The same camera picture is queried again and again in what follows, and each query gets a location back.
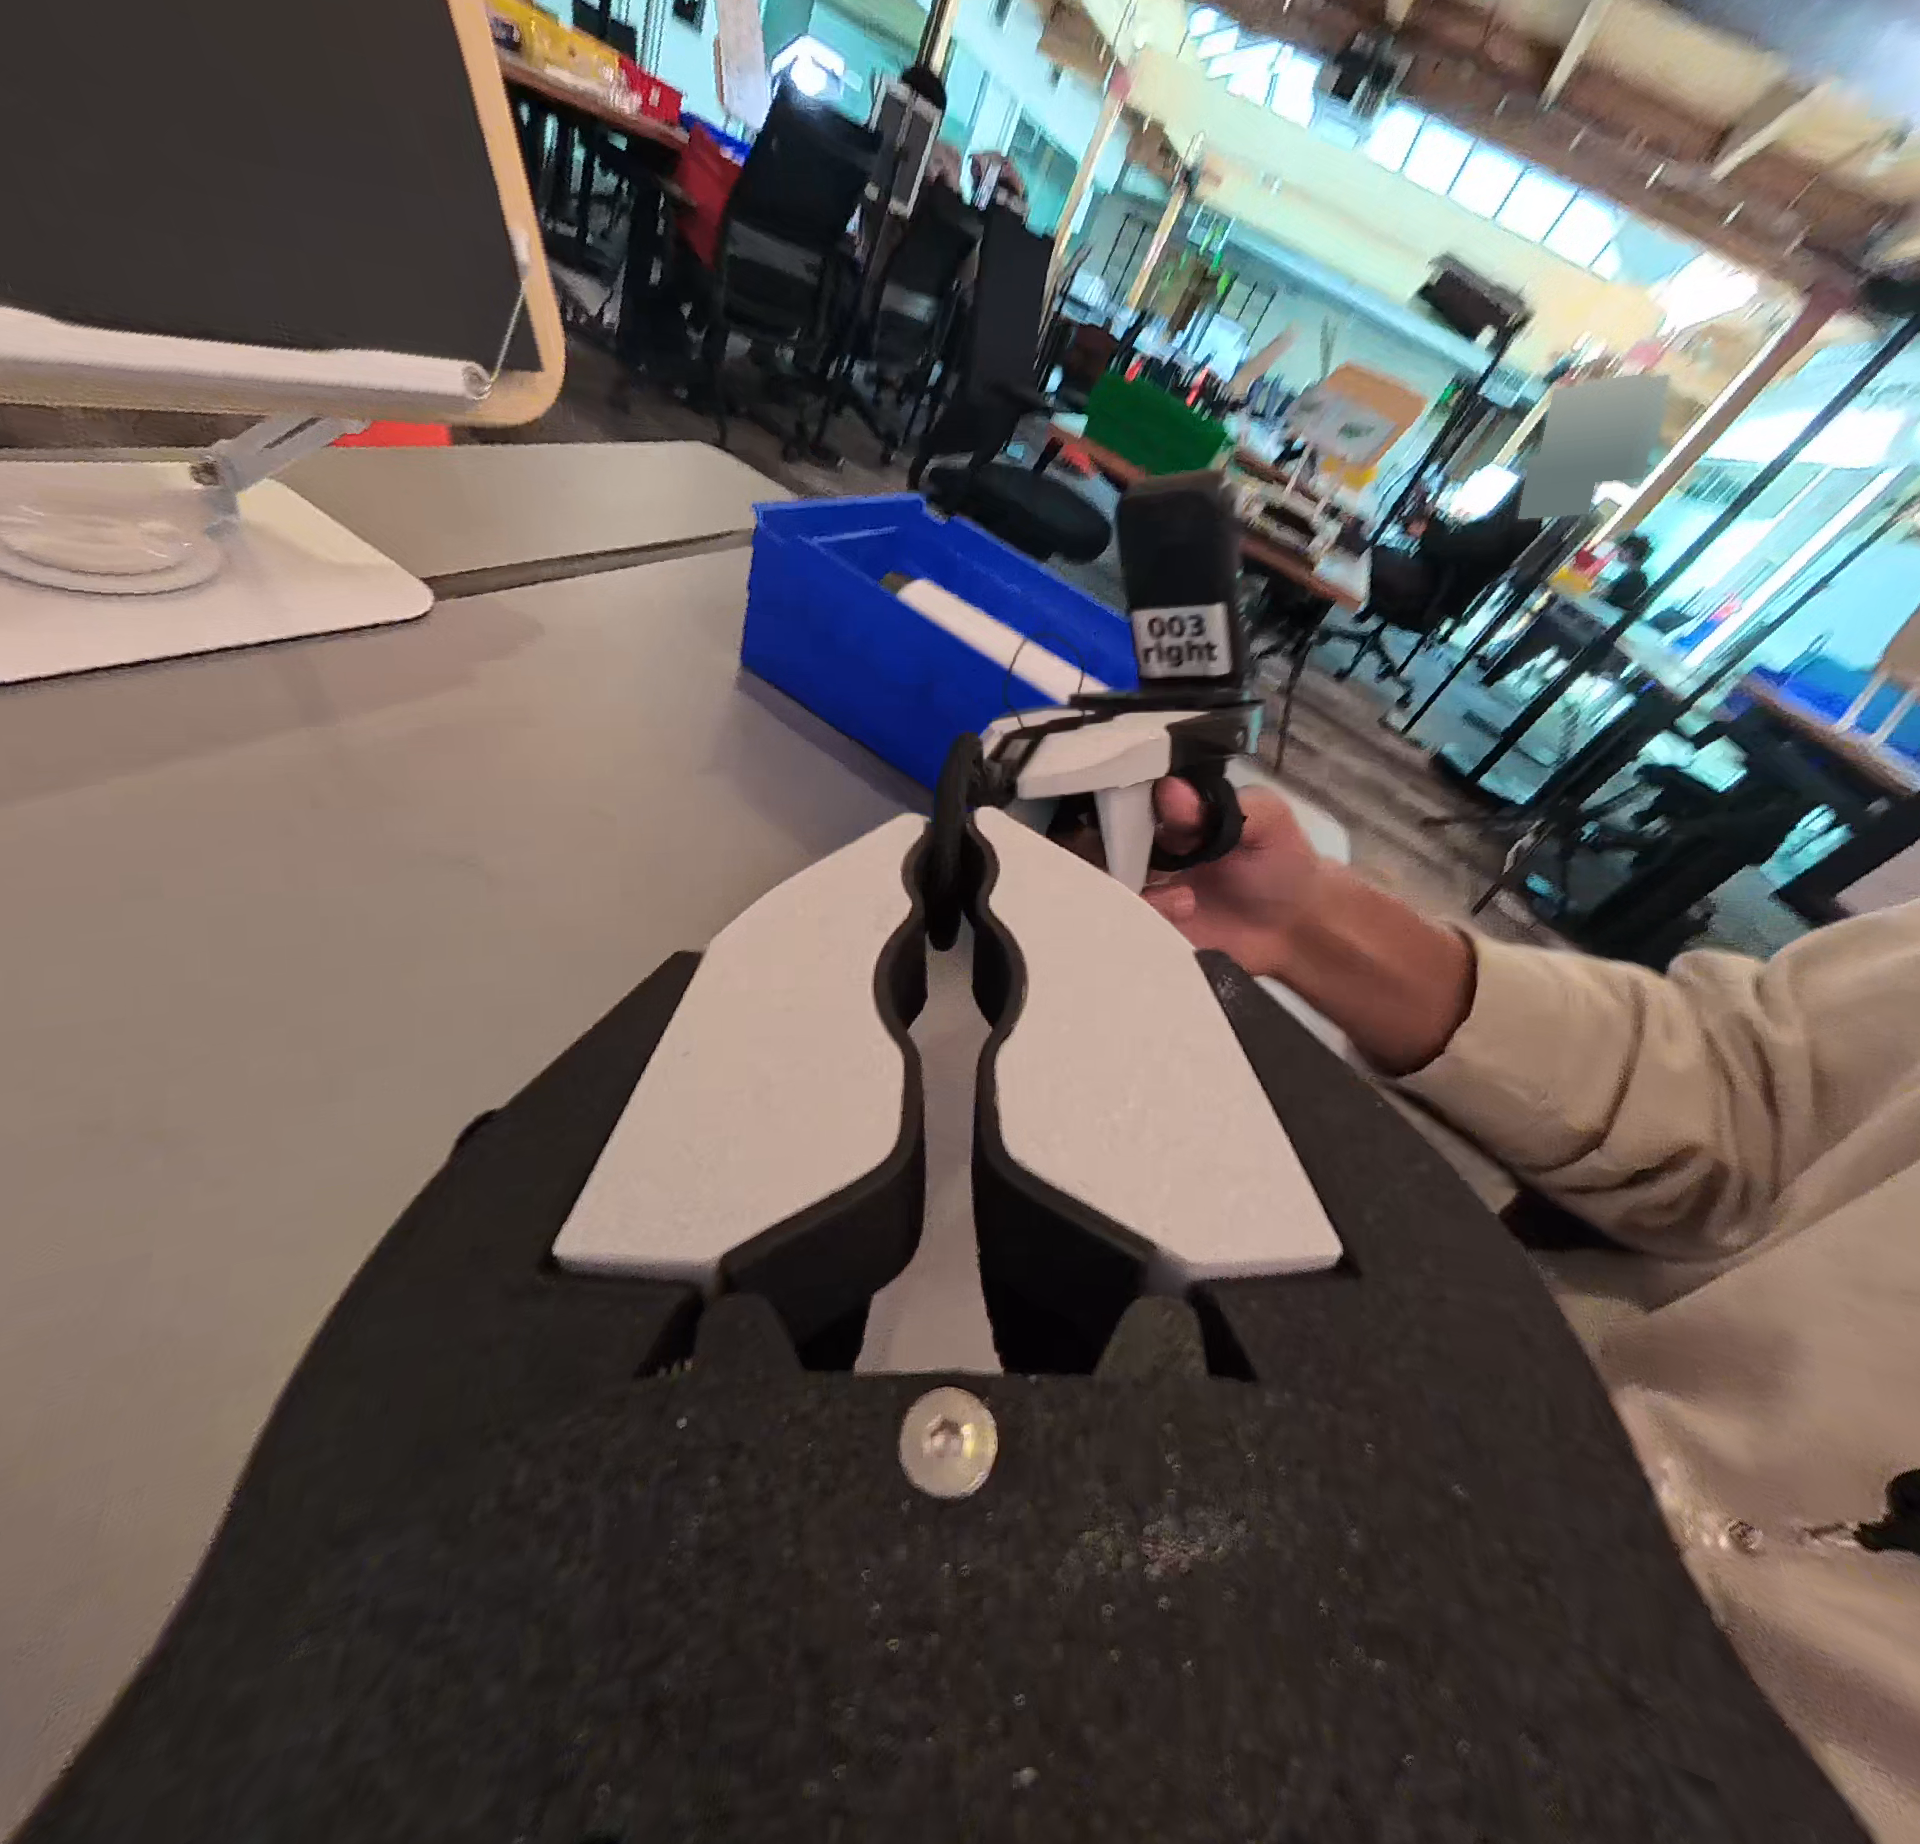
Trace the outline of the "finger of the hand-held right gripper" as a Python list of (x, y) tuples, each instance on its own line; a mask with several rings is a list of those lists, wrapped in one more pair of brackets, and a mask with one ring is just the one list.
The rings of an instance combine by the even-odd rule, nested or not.
[(1015, 745), (996, 764), (996, 807), (1025, 809), (1153, 783), (1170, 772), (1168, 745)]
[(1159, 710), (1022, 710), (987, 725), (979, 738), (983, 764), (1111, 764), (1162, 740), (1168, 712)]

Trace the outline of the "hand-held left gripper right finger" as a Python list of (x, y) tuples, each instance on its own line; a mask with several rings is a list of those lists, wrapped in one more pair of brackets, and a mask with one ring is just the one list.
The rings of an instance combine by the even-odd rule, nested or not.
[(972, 830), (1022, 972), (992, 1066), (1015, 1172), (1124, 1233), (1156, 1286), (1333, 1269), (1339, 1236), (1192, 945), (1014, 815)]

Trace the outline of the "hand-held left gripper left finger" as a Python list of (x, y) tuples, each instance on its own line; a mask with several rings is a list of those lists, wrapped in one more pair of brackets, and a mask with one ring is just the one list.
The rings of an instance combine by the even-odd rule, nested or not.
[(719, 930), (554, 1237), (559, 1267), (714, 1286), (726, 1256), (879, 1172), (922, 1118), (926, 830), (894, 815)]

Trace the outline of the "blue plastic storage bin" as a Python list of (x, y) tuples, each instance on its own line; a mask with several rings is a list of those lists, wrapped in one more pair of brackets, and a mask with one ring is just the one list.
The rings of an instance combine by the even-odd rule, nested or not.
[(760, 500), (742, 669), (922, 786), (957, 737), (1061, 704), (900, 604), (884, 574), (927, 579), (1109, 690), (1135, 687), (1120, 611), (917, 495)]

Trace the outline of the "person's right forearm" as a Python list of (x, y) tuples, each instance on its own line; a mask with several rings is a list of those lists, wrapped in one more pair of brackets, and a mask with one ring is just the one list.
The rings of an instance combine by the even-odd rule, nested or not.
[(1654, 972), (1429, 919), (1322, 872), (1283, 981), (1527, 1188), (1645, 1255), (1735, 1256), (1915, 1205), (1918, 910)]

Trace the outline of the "grey desk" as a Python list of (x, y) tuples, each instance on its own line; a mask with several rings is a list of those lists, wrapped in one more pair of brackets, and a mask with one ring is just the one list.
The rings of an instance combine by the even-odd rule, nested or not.
[(1201, 1386), (924, 1379), (547, 1248), (640, 982), (898, 787), (743, 553), (4, 703), (4, 1837), (1230, 1828)]

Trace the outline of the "person's right hand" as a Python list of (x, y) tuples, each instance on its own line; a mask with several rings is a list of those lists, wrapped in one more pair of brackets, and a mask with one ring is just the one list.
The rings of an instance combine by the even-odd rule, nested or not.
[(1314, 851), (1286, 798), (1235, 795), (1238, 840), (1206, 863), (1148, 877), (1142, 900), (1193, 948), (1219, 950), (1252, 977), (1304, 993), (1316, 967), (1327, 888), (1344, 867)]

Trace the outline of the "green crate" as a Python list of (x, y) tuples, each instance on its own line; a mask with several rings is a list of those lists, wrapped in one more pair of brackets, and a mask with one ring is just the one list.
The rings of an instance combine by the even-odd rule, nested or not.
[(1221, 468), (1232, 431), (1146, 377), (1101, 372), (1087, 398), (1082, 436), (1142, 475)]

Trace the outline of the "black office chair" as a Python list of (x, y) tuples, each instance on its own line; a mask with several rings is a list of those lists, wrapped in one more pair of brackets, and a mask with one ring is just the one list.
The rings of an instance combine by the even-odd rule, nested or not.
[(819, 374), (842, 282), (842, 248), (877, 164), (877, 129), (782, 85), (725, 204), (700, 337), (709, 414), (729, 443), (740, 406), (733, 337)]
[(1111, 525), (1048, 464), (1015, 464), (1004, 450), (1029, 417), (1048, 417), (1037, 392), (1052, 245), (1006, 207), (979, 238), (972, 295), (952, 374), (909, 467), (909, 488), (1035, 561), (1095, 561)]

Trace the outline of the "white tablet stand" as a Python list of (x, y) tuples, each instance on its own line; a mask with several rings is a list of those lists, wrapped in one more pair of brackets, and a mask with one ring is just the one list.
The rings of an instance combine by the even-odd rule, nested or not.
[(395, 349), (264, 347), (4, 309), (4, 387), (76, 382), (136, 408), (257, 408), (184, 461), (4, 464), (2, 684), (154, 665), (414, 624), (427, 584), (279, 481), (376, 408), (452, 421), (492, 366)]

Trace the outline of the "person's cream sweater torso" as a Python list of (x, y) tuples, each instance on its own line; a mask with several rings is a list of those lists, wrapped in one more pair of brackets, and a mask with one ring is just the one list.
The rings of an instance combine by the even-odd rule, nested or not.
[(1502, 1209), (1739, 1664), (1872, 1840), (1918, 1837), (1915, 1172), (1724, 1262)]

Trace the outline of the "yellow storage bins row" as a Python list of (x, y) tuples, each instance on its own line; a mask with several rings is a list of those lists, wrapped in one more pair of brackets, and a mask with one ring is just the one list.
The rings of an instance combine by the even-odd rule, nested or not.
[(601, 95), (623, 89), (622, 55), (590, 31), (565, 25), (533, 0), (485, 0), (485, 4), (502, 55)]

